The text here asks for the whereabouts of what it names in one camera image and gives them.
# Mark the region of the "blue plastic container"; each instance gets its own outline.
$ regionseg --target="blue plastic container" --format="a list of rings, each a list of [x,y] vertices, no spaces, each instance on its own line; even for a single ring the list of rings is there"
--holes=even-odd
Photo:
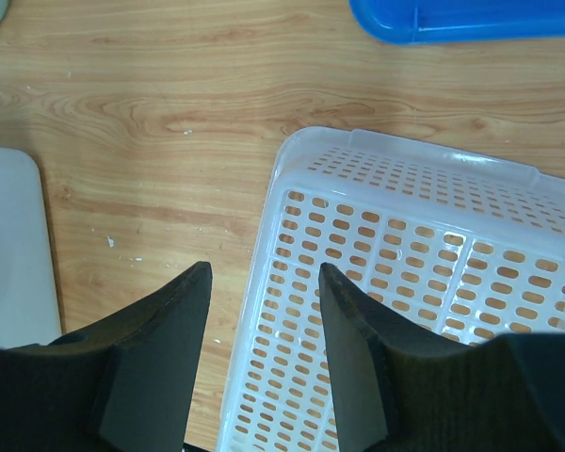
[[[349,0],[358,23],[396,44],[565,36],[565,0]]]

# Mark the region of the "gray object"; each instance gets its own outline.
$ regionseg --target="gray object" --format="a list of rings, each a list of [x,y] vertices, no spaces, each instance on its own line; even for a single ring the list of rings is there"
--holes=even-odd
[[[0,347],[48,344],[60,334],[38,167],[0,148]]]

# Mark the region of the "table surface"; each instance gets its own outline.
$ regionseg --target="table surface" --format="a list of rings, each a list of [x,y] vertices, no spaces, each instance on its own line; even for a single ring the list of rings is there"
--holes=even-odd
[[[29,0],[0,25],[0,146],[40,165],[66,330],[213,265],[190,443],[214,448],[274,157],[308,125],[565,177],[565,39],[395,47],[347,0]]]

